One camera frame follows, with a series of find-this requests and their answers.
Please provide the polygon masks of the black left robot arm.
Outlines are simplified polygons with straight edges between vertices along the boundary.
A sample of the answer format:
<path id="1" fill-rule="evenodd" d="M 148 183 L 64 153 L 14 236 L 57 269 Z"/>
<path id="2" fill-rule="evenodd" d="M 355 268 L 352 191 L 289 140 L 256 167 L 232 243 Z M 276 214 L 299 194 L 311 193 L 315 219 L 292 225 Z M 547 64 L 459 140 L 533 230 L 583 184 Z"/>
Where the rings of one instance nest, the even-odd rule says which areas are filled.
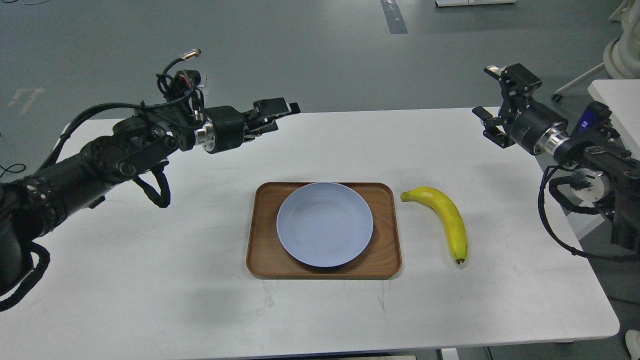
<path id="1" fill-rule="evenodd" d="M 34 174 L 1 185 L 1 310 L 13 308 L 45 274 L 50 253 L 35 239 L 57 228 L 71 215 L 94 208 L 115 186 L 132 181 L 159 208 L 170 205 L 164 173 L 176 151 L 201 146 L 210 154 L 234 150 L 264 133 L 278 130 L 277 119 L 299 114 L 297 103 L 261 99 L 246 112 L 230 105 L 207 108 L 196 70 L 169 71 L 198 57 L 194 48 L 172 60 L 157 75 L 162 104 L 109 102 L 80 112 L 61 133 L 50 155 Z M 92 117 L 114 109 L 133 116 L 116 123 L 112 135 L 88 142 L 60 160 L 71 135 Z"/>

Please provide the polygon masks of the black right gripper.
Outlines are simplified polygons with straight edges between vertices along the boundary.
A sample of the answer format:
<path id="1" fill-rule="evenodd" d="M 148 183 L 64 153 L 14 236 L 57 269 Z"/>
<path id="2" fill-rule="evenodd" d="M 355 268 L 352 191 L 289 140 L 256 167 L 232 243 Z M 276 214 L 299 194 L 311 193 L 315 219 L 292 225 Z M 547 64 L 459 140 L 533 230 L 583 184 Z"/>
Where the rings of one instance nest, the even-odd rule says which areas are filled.
<path id="1" fill-rule="evenodd" d="M 533 102 L 533 93 L 543 82 L 523 64 L 506 67 L 489 65 L 484 72 L 500 85 L 502 105 L 495 117 L 482 106 L 471 112 L 480 119 L 483 136 L 502 149 L 518 144 L 531 155 L 537 156 L 544 150 L 543 137 L 550 129 L 563 132 L 569 121 L 550 107 Z"/>

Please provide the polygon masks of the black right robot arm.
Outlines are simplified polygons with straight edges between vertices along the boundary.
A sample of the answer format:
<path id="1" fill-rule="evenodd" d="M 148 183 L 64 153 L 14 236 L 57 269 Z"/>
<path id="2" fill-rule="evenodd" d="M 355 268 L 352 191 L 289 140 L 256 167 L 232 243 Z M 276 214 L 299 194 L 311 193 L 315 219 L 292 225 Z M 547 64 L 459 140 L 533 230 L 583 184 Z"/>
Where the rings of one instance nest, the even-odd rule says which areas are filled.
<path id="1" fill-rule="evenodd" d="M 572 255 L 615 262 L 639 260 L 639 162 L 631 151 L 616 144 L 620 134 L 611 123 L 611 110 L 592 101 L 572 131 L 568 121 L 534 100 L 542 80 L 522 64 L 487 66 L 487 75 L 500 85 L 502 105 L 496 116 L 484 107 L 472 112 L 484 126 L 483 135 L 505 149 L 519 145 L 533 156 L 547 153 L 555 165 L 542 175 L 537 207 L 542 225 L 554 240 L 545 208 L 545 191 L 574 214 L 601 215 L 611 225 L 612 244 L 632 255 L 598 255 L 558 244 Z"/>

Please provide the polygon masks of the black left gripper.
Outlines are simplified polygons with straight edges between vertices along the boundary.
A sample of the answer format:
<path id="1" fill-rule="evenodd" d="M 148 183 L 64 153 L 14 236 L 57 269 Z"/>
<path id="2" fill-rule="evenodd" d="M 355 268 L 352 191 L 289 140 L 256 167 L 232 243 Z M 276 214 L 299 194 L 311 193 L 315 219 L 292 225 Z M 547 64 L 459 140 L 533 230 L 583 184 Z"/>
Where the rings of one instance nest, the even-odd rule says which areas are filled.
<path id="1" fill-rule="evenodd" d="M 233 150 L 265 133 L 276 132 L 279 128 L 272 123 L 275 119 L 300 113 L 297 102 L 289 103 L 283 97 L 254 101 L 246 118 L 230 105 L 208 107 L 203 110 L 203 125 L 195 130 L 195 144 L 210 154 Z M 250 129 L 247 125 L 264 126 Z"/>

